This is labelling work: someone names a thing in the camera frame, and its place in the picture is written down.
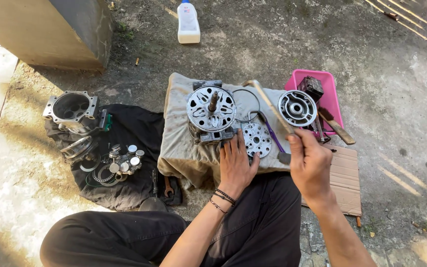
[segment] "concrete pillar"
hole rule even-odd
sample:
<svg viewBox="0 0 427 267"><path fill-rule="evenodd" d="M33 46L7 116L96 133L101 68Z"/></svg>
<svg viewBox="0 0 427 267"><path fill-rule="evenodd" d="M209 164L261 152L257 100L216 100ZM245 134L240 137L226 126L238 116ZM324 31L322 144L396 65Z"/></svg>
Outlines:
<svg viewBox="0 0 427 267"><path fill-rule="evenodd" d="M113 29L104 0L0 0L0 45L30 65L104 70Z"/></svg>

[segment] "bracelet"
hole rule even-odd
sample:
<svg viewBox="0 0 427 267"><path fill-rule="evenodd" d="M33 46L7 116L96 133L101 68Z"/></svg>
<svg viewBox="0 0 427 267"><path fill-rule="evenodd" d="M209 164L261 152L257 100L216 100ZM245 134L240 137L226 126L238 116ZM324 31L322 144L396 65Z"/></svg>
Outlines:
<svg viewBox="0 0 427 267"><path fill-rule="evenodd" d="M222 195L224 195L226 198L228 198L229 200L231 200L230 202L233 203L233 206L235 206L235 203L237 202L236 200L234 200L233 198L231 198L229 195L225 194L222 190L220 189L215 189L215 191L221 193Z"/></svg>
<svg viewBox="0 0 427 267"><path fill-rule="evenodd" d="M222 208L220 208L212 199L209 199L210 203L212 203L217 209L219 209L223 214L227 214L226 211L223 211Z"/></svg>
<svg viewBox="0 0 427 267"><path fill-rule="evenodd" d="M223 200L226 200L226 201L230 202L232 204L232 207L235 206L235 203L233 203L230 199L228 199L228 198L226 198L226 197L224 197L222 195L217 194L217 192L214 192L213 194L216 195L217 197L220 197Z"/></svg>

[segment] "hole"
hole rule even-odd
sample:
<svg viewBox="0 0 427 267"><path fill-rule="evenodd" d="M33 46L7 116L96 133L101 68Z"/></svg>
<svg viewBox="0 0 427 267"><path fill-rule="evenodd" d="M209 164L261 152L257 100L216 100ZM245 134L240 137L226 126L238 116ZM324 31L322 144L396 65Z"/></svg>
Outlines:
<svg viewBox="0 0 427 267"><path fill-rule="evenodd" d="M66 111L64 113L64 119L70 119L74 116L74 113L72 111Z"/></svg>

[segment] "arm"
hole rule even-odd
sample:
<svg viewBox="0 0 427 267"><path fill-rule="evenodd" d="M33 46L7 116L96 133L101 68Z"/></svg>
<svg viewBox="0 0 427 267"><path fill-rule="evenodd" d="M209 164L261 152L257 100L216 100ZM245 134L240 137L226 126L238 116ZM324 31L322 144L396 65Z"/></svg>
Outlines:
<svg viewBox="0 0 427 267"><path fill-rule="evenodd" d="M291 176L319 220L331 265L376 267L331 190L332 152L319 145L311 131L295 130L295 133L288 136Z"/></svg>
<svg viewBox="0 0 427 267"><path fill-rule="evenodd" d="M259 155L253 157L250 167L241 129L220 149L220 185L218 189L238 199L256 175ZM198 267L205 257L210 241L223 216L232 204L216 195L208 202L192 223L181 234L162 261L160 267Z"/></svg>

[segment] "hand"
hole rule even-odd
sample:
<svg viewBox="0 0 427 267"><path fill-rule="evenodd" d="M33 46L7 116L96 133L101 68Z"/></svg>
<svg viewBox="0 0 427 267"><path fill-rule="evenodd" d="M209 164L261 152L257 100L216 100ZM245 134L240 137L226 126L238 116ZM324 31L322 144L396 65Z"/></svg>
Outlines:
<svg viewBox="0 0 427 267"><path fill-rule="evenodd" d="M218 188L230 197L237 199L255 177L258 166L259 153L253 156L250 166L243 132L238 129L238 133L230 141L225 142L223 148L220 149L220 185Z"/></svg>
<svg viewBox="0 0 427 267"><path fill-rule="evenodd" d="M294 130L287 136L291 148L291 177L314 213L336 203L330 187L332 152L319 145L311 131Z"/></svg>

